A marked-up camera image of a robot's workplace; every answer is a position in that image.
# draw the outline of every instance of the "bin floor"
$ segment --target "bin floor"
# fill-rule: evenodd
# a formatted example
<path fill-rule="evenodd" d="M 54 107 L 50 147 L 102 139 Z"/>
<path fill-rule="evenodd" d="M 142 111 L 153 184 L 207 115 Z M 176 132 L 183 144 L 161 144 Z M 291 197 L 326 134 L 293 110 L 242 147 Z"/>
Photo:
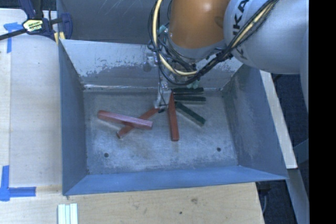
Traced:
<path fill-rule="evenodd" d="M 151 130 L 133 129 L 122 139 L 122 124 L 97 118 L 99 110 L 139 117 L 153 107 L 154 90 L 85 92 L 87 169 L 89 174 L 114 174 L 238 164 L 220 91 L 206 91 L 204 104 L 186 104 L 206 119 L 201 127 L 177 111 L 180 140 L 170 139 L 167 112 L 152 118 Z"/>

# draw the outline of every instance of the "wooden stick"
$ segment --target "wooden stick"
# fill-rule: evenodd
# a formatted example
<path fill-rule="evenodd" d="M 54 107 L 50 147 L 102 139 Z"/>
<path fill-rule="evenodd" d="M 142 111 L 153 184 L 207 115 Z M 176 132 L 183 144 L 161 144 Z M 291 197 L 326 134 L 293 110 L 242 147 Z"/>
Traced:
<path fill-rule="evenodd" d="M 172 141 L 178 141 L 180 139 L 179 127 L 177 125 L 176 109 L 175 109 L 175 100 L 173 92 L 170 95 L 169 105 L 168 105 L 168 120 L 170 128 L 170 136 Z"/>
<path fill-rule="evenodd" d="M 153 116 L 158 111 L 159 111 L 159 109 L 151 108 L 150 110 L 148 110 L 147 112 L 142 114 L 139 118 L 142 119 L 142 120 L 148 120 L 151 116 Z M 132 127 L 132 126 L 125 126 L 117 132 L 117 137 L 122 138 L 122 137 L 126 136 L 128 134 L 128 132 L 130 132 L 133 129 L 134 129 L 134 127 Z"/>
<path fill-rule="evenodd" d="M 153 126 L 152 121 L 146 121 L 146 120 L 129 117 L 129 116 L 121 115 L 121 114 L 116 114 L 116 113 L 112 113 L 112 112 L 108 112 L 104 110 L 98 111 L 98 118 L 101 120 L 122 123 L 124 125 L 136 127 L 140 129 L 146 129 L 146 130 L 150 130 Z"/>

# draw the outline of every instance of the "white surface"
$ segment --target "white surface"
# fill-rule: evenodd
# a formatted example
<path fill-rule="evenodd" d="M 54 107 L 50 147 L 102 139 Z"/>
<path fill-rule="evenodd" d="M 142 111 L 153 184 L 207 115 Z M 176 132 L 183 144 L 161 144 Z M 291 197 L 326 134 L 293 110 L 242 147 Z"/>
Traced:
<path fill-rule="evenodd" d="M 287 169 L 298 168 L 285 118 L 270 73 L 260 71 Z"/>
<path fill-rule="evenodd" d="M 56 12 L 52 12 L 52 18 L 56 18 Z M 2 28 L 6 23 L 22 23 L 26 15 L 20 9 L 1 9 L 0 19 Z M 0 30 L 0 34 L 5 33 L 5 29 Z M 2 63 L 6 63 L 1 76 L 4 83 L 0 89 L 5 91 L 1 96 L 1 117 L 7 115 L 1 120 L 0 135 L 6 144 L 10 132 L 9 160 L 6 149 L 0 154 L 1 164 L 9 164 L 9 186 L 61 184 L 57 45 L 47 37 L 23 34 L 12 38 L 9 54 L 7 40 L 1 41 L 0 46 L 1 54 L 5 54 L 0 58 L 2 69 Z"/>

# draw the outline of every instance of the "gray metal bin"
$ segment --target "gray metal bin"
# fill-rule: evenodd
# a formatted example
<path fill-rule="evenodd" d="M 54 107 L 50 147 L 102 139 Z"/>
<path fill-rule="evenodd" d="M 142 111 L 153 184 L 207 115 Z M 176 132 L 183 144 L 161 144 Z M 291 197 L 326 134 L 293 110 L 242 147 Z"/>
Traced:
<path fill-rule="evenodd" d="M 178 142 L 166 112 L 151 118 L 152 130 L 122 139 L 121 124 L 97 118 L 99 110 L 138 117 L 153 107 L 158 70 L 144 72 L 142 64 L 155 1 L 57 0 L 57 11 L 69 12 L 74 24 L 72 38 L 59 44 L 63 194 L 286 179 L 260 71 L 235 59 L 201 79 L 207 101 L 189 106 L 206 122 L 200 127 L 178 113 Z"/>

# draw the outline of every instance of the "blue tape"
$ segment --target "blue tape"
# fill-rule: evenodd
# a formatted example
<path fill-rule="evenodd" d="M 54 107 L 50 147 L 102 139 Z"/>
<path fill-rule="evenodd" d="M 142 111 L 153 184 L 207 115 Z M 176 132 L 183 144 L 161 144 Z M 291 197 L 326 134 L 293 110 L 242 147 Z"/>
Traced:
<path fill-rule="evenodd" d="M 15 197 L 35 197 L 36 187 L 9 188 L 9 165 L 2 167 L 0 201 Z"/>
<path fill-rule="evenodd" d="M 10 24 L 4 24 L 5 29 L 10 33 L 12 31 L 21 30 L 23 29 L 23 26 L 21 24 L 10 23 Z M 7 40 L 7 53 L 10 53 L 12 51 L 12 38 L 8 38 Z"/>

